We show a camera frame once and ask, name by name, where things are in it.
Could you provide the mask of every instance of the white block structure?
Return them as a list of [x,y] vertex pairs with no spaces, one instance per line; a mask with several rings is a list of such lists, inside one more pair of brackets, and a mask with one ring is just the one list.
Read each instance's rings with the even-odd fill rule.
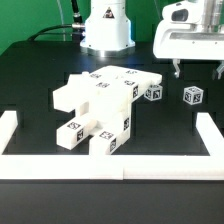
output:
[[17,125],[16,111],[5,111],[0,118],[0,155],[4,152]]
[[152,85],[146,90],[144,97],[150,101],[155,101],[162,99],[162,94],[163,87],[161,85]]
[[224,138],[222,134],[208,113],[197,114],[196,128],[207,147],[209,153],[207,156],[1,155],[0,179],[223,181]]
[[112,154],[130,138],[132,103],[161,80],[156,73],[117,66],[70,75],[68,84],[53,92],[54,108],[75,110],[76,117],[57,130],[57,144],[71,150],[92,135],[90,155]]
[[204,90],[191,86],[184,88],[183,101],[187,102],[190,105],[199,104],[202,102]]

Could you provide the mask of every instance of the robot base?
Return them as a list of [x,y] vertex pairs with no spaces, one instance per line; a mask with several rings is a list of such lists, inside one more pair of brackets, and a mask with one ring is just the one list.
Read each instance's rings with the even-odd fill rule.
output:
[[81,46],[81,52],[87,53],[99,57],[122,57],[124,55],[132,54],[135,52],[135,46],[127,47],[118,51],[104,51],[104,50],[95,50],[88,47]]

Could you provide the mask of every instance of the stacked white blocks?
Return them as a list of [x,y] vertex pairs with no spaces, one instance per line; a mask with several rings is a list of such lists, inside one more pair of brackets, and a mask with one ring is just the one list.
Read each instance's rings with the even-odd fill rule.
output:
[[78,116],[57,130],[57,144],[72,149],[93,135],[89,154],[112,154],[130,138],[132,102],[160,82],[159,74],[116,66],[71,75],[53,92],[54,108]]

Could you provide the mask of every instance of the black table surface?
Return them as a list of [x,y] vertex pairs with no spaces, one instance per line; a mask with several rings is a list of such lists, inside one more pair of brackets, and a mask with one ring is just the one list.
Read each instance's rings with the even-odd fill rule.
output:
[[[100,58],[72,42],[17,42],[0,56],[0,113],[18,112],[19,125],[5,155],[88,154],[88,139],[73,150],[56,145],[56,129],[74,117],[53,109],[52,91],[70,74],[116,65],[162,75],[163,98],[141,97],[132,107],[131,138],[116,155],[207,155],[195,128],[208,112],[223,134],[224,78],[213,80],[216,61],[158,60],[152,43],[135,53]],[[204,90],[203,102],[183,102],[185,87]],[[0,181],[1,223],[224,223],[222,181]]]

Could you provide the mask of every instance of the white cube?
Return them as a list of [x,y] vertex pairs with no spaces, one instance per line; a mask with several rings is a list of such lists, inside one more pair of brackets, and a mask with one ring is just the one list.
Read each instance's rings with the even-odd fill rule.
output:
[[196,86],[184,88],[183,101],[190,105],[199,104],[202,102],[204,90],[199,89]]
[[144,97],[150,101],[162,99],[163,87],[160,85],[151,85],[145,92]]

